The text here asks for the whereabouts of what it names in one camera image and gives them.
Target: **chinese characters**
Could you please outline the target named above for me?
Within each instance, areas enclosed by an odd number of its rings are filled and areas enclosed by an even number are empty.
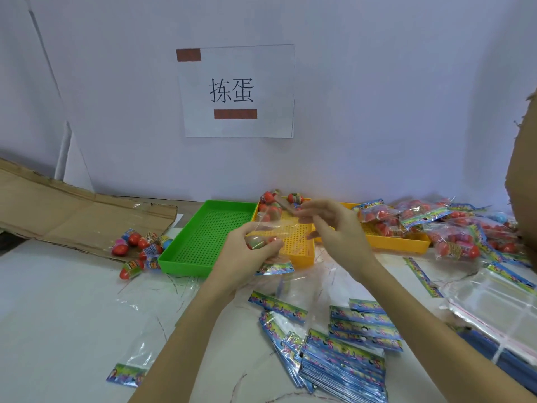
[[[222,103],[226,103],[227,101],[251,101],[252,100],[252,90],[253,86],[251,86],[252,78],[249,79],[233,79],[235,83],[235,86],[233,89],[229,90],[230,85],[228,81],[224,81],[223,78],[220,79],[220,81],[214,81],[212,79],[212,83],[210,86],[212,87],[212,91],[209,93],[209,95],[212,95],[212,102],[216,103],[217,101],[221,101]],[[235,97],[232,99],[230,97],[230,93],[232,94],[235,92]]]

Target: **white paper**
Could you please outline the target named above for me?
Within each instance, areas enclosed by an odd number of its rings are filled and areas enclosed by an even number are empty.
[[[201,61],[177,65],[187,137],[292,138],[294,45],[202,48]],[[257,109],[257,119],[214,109]]]

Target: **tabletop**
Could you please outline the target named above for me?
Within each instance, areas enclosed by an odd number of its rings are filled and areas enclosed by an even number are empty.
[[[376,256],[418,301],[442,313],[442,299],[431,297],[401,255]],[[412,256],[440,285],[475,269]],[[118,273],[117,262],[35,240],[0,257],[0,401],[128,401],[134,390],[105,382],[107,375],[153,317],[162,334],[150,347],[159,352],[201,280],[148,272],[125,283]],[[260,309],[240,294],[213,329],[191,403],[338,401],[295,389],[260,329]],[[390,403],[444,402],[403,347],[386,353]]]

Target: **forearm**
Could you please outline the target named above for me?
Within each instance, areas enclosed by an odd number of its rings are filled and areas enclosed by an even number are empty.
[[[351,275],[382,305],[434,384],[450,402],[533,402],[533,394],[421,305],[376,260]]]
[[[187,403],[216,319],[229,297],[205,282],[129,403]]]

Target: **cardboard flap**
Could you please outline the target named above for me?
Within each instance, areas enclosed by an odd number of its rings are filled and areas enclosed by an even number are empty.
[[[537,98],[528,97],[529,106],[514,142],[505,188],[514,216],[534,266],[537,266]]]
[[[26,238],[71,247],[100,257],[127,229],[161,235],[177,207],[95,194],[0,158],[0,228]]]

